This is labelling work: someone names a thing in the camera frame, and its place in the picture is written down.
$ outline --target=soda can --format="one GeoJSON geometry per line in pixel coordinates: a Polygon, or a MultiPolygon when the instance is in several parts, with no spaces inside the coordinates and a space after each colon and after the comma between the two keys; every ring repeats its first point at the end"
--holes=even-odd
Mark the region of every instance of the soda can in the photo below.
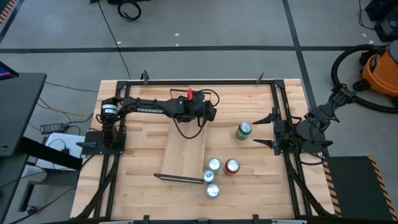
{"type": "Polygon", "coordinates": [[[238,130],[236,130],[236,138],[243,141],[249,137],[249,134],[251,133],[251,125],[248,122],[242,122],[238,126],[238,130]]]}
{"type": "Polygon", "coordinates": [[[220,188],[218,185],[212,183],[206,186],[206,196],[209,198],[217,198],[220,195],[220,188]]]}
{"type": "Polygon", "coordinates": [[[214,179],[215,179],[214,172],[211,171],[211,170],[203,171],[203,175],[202,176],[203,176],[203,181],[206,184],[212,183],[214,181],[214,179]]]}
{"type": "Polygon", "coordinates": [[[237,159],[228,159],[225,163],[224,173],[226,175],[235,175],[240,168],[241,165],[237,159]]]}
{"type": "Polygon", "coordinates": [[[212,170],[214,174],[217,174],[221,169],[221,161],[217,158],[211,158],[207,164],[207,169],[212,170]]]}

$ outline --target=yellow black warning stripe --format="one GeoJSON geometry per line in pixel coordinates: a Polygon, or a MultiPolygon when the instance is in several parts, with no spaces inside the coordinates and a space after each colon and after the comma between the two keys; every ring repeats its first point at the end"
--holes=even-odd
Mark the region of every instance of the yellow black warning stripe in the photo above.
{"type": "Polygon", "coordinates": [[[329,193],[330,193],[330,197],[331,197],[331,202],[333,204],[333,208],[335,209],[336,215],[341,217],[341,210],[340,210],[340,206],[338,205],[335,186],[333,185],[333,179],[331,178],[330,169],[329,169],[329,165],[327,162],[323,163],[323,171],[325,171],[326,182],[328,183],[329,193]]]}
{"type": "Polygon", "coordinates": [[[17,0],[10,0],[7,4],[7,6],[4,8],[3,12],[0,14],[0,24],[2,24],[5,20],[8,14],[11,13],[12,8],[15,6],[17,3],[17,0]]]}
{"type": "Polygon", "coordinates": [[[398,218],[397,218],[397,215],[396,215],[396,211],[394,210],[394,206],[392,206],[391,198],[390,198],[390,196],[387,193],[386,186],[384,185],[383,179],[381,178],[381,173],[380,173],[379,168],[378,168],[378,166],[376,164],[376,161],[371,156],[368,156],[368,158],[372,162],[374,173],[376,174],[377,179],[378,179],[378,181],[380,183],[380,188],[383,190],[383,195],[386,198],[386,203],[387,203],[387,205],[389,207],[389,210],[390,210],[390,213],[391,213],[391,217],[392,217],[392,219],[394,221],[398,221],[398,218]]]}

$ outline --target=silver soda can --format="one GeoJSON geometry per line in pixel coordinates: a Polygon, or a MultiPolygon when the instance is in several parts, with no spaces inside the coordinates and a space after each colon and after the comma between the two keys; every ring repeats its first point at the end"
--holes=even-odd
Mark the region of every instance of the silver soda can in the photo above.
{"type": "Polygon", "coordinates": [[[217,158],[211,158],[207,164],[207,169],[212,170],[214,174],[217,174],[221,169],[221,161],[217,158]]]}
{"type": "Polygon", "coordinates": [[[209,184],[206,187],[206,196],[209,198],[217,198],[220,195],[220,188],[216,184],[209,184]]]}
{"type": "Polygon", "coordinates": [[[206,184],[209,184],[209,183],[213,182],[214,179],[215,179],[214,172],[211,171],[211,170],[203,171],[203,175],[202,176],[203,176],[203,181],[206,184]]]}

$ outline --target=vacuum hose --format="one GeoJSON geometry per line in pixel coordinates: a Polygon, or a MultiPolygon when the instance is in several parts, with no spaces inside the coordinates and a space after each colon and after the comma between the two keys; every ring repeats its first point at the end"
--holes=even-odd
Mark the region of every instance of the vacuum hose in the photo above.
{"type": "MultiPolygon", "coordinates": [[[[382,47],[378,47],[376,45],[372,45],[372,44],[363,44],[363,45],[358,45],[356,47],[353,47],[352,49],[346,50],[345,52],[343,52],[334,62],[333,66],[331,67],[331,80],[333,82],[333,84],[335,86],[337,85],[341,85],[338,76],[337,76],[337,70],[338,67],[340,66],[340,63],[349,55],[358,52],[358,51],[362,51],[362,50],[367,50],[370,51],[374,54],[379,54],[382,55],[386,50],[382,47]]],[[[392,107],[388,107],[388,106],[381,106],[381,105],[377,105],[374,103],[371,103],[367,100],[364,100],[362,98],[360,98],[359,96],[355,95],[353,98],[353,101],[361,106],[364,106],[366,108],[369,108],[371,110],[375,110],[378,112],[383,112],[383,113],[392,113],[392,114],[396,114],[398,113],[398,108],[392,108],[392,107]]]]}

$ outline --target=power adapter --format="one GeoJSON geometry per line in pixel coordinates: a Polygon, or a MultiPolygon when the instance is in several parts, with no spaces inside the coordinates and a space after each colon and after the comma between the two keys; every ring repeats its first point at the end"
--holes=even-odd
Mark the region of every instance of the power adapter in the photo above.
{"type": "Polygon", "coordinates": [[[63,123],[46,124],[41,125],[40,130],[42,134],[63,133],[65,131],[65,125],[63,123]]]}

